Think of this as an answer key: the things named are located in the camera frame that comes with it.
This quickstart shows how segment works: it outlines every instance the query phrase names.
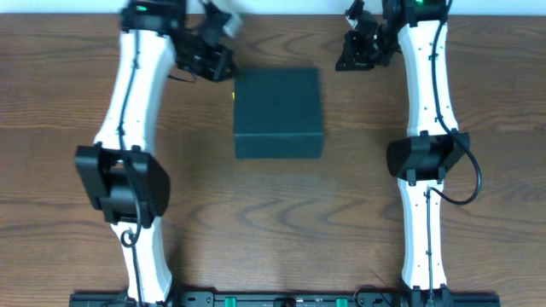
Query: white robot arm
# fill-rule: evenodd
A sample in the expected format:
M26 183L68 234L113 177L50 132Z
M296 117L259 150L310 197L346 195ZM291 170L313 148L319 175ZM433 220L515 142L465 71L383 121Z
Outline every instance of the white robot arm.
M440 200L445 173L467 153L468 134L459 134L450 104L445 63L446 5L441 0L384 0L384 19L363 11L356 0L346 17L356 31L346 34L337 70L388 66L398 50L404 54L408 80L409 120L406 139L387 149L387 164L398 178L404 205L405 259L402 279L408 289L438 290L446 285L440 245ZM471 199L454 203L463 205Z
M106 118L95 137L95 147L91 150L117 151L121 154L120 159L124 164L131 164L130 159L124 159L123 157L125 151L137 151L152 159L154 155L154 134L161 97L171 68L178 64L191 73L201 75L204 78L211 78L213 81L219 81L228 77L224 67L230 69L235 67L230 59L229 50L219 45L218 42L211 42L210 40L204 42L209 38L204 38L202 35L190 37L183 34L182 36L176 29L165 29L162 26L162 24L172 23L173 21L180 22L183 26L183 14L172 13L173 10L179 10L183 13L185 9L181 6L185 6L184 1L172 1L166 6L164 3L131 1L122 13L124 30L119 37L118 76ZM207 33L218 35L219 38L221 31L229 36L234 36L239 30L241 20L236 14L227 15L220 12L212 3L207 4L206 9L209 20L217 18L215 21L221 19L225 23L223 27L218 28L216 26L216 29L209 26ZM184 48L186 47L189 47L192 50L190 52L195 53L195 56L203 60L201 62L184 61L184 56L188 57L190 55L184 54ZM224 63L222 66L219 66L219 60ZM197 67L204 68L207 72L200 72ZM127 171L126 176L131 176L129 171ZM130 180L137 181L135 178L127 178L129 183L127 186L131 186ZM93 183L84 180L86 189L90 184ZM129 189L126 189L125 192L136 193L131 191L132 188L127 188ZM111 193L110 198L115 198L115 195ZM172 275L167 268L163 250L161 215L154 214L154 217L149 219L148 225L139 227L138 224L142 223L138 217L139 214L137 212L131 214L131 210L128 210L128 212L111 219L106 217L105 214L105 218L112 223L113 231L122 242L129 275L127 294L129 298L136 301L142 300L145 303L164 302L171 290ZM119 209L114 208L113 213L114 215L119 213ZM124 238L124 234L135 235L136 244L134 246L123 244L124 240L127 239Z

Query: white wall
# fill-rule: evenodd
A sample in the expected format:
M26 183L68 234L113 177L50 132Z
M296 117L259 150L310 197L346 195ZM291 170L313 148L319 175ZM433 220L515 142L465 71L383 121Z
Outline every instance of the white wall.
M0 0L0 13L117 13L127 0ZM250 14L343 14L353 0L214 0ZM374 14L381 0L364 0ZM200 13L197 0L189 12ZM546 15L546 0L454 0L452 14Z

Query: dark green box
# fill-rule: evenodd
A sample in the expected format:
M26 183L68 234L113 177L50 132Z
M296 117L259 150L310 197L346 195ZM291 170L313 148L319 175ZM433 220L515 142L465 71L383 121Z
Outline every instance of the dark green box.
M319 158L322 110L316 68L249 69L235 80L238 159Z

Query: brown wooden surface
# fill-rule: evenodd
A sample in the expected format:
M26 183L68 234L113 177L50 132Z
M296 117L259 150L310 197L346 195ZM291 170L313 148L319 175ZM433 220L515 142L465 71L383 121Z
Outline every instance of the brown wooden surface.
M451 98L484 172L479 199L443 204L450 288L546 301L546 20L453 17ZM74 290L121 290L121 248L73 166L108 107L117 18L0 16L0 306L65 306ZM218 290L395 287L403 210L386 170L408 115L402 56L335 72L339 16L247 18L242 67L321 69L326 145L317 160L235 160L232 82L169 82L157 155L171 176L165 249L175 278ZM463 160L447 191L473 184Z

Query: black cable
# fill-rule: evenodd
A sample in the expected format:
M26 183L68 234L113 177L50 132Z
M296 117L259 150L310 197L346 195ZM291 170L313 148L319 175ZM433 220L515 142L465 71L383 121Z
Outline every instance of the black cable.
M123 105L121 107L121 112L119 116L119 124L118 124L118 137L119 137L119 150L121 152L123 165L125 168L125 172L127 175L127 182L129 183L129 187L131 188L131 192L133 193L135 197L135 208L136 208L136 232L133 234L131 229L127 229L124 232L121 233L120 241L121 245L126 248L130 248L132 250L132 256L133 256L133 267L135 270L135 277L136 277L136 293L138 296L138 305L142 307L142 290L140 285L140 272L138 270L138 262L137 262L137 242L138 238L140 237L140 233L142 230L142 217L141 217L141 207L138 201L138 194L137 194L137 188L135 184L135 179L137 178L138 174L137 171L134 169L131 160L129 156L127 155L125 151L125 141L124 141L124 135L125 131L123 129L124 124L124 118L125 118L125 110L127 108L127 102L129 101L129 95L131 94L131 88L133 85L133 82L135 80L135 75L137 74L138 66L138 55L140 54L139 51L139 45L140 43L140 37L138 30L135 30L135 57L133 59L133 66L131 69L131 77L129 78L129 83L127 84L127 91L125 92L125 98L123 100ZM130 243L128 243L125 238L129 237L129 240L131 240Z
M428 238L428 302L434 306L434 284L433 284L433 241L430 237L431 235L431 226L430 226L430 191L425 194L427 197L427 238Z
M363 286L360 286L358 288L358 290L356 290L354 292L354 294L352 294L352 302L357 304L358 305L358 302L357 302L357 295L360 294L362 292L363 289L366 289L366 288L372 288L374 289L377 293L379 293L381 295L381 297L383 298L383 300L385 301L385 303L389 306L392 306L392 303L394 301L394 298L389 301L388 299L386 299L385 297L385 294L383 294L383 292L381 291L381 289L379 289L377 286L374 286L374 285L363 285Z
M431 55L431 62L432 62L432 68L433 68L433 92L434 92L434 103L436 105L436 116L438 122L442 125L442 128L444 128L445 132L451 136L453 141L464 151L464 153L470 158L470 161L472 161L472 165L474 167L474 170L476 171L476 187L466 200L453 200L452 198L448 197L444 193L440 192L437 188L430 188L432 191L436 192L438 195L440 195L441 198L444 200L449 201L451 204L455 204L458 206L463 206L471 203L473 200L478 197L479 191L481 190L481 169L479 168L478 160L474 157L470 149L468 149L467 146L465 146L457 137L454 136L453 132L447 127L447 125L444 122L444 118L442 117L442 113L440 110L440 102L439 102L439 95L438 95L438 80L436 79L436 48L438 47L438 40L440 33L442 32L442 27L447 22L447 16L451 9L451 4L453 4L453 0L450 0L448 2L447 8L445 10L444 15L440 19L440 24L438 26L438 30L436 31L436 35L434 37L433 42L433 54Z
M197 76L195 75L195 72L190 72L191 73L191 76L192 76L192 80L187 80L185 78L179 78L179 77L175 77L173 75L168 75L167 77L171 80L175 80L175 81L179 81L179 82L188 82L188 83L195 83L195 81L197 81Z

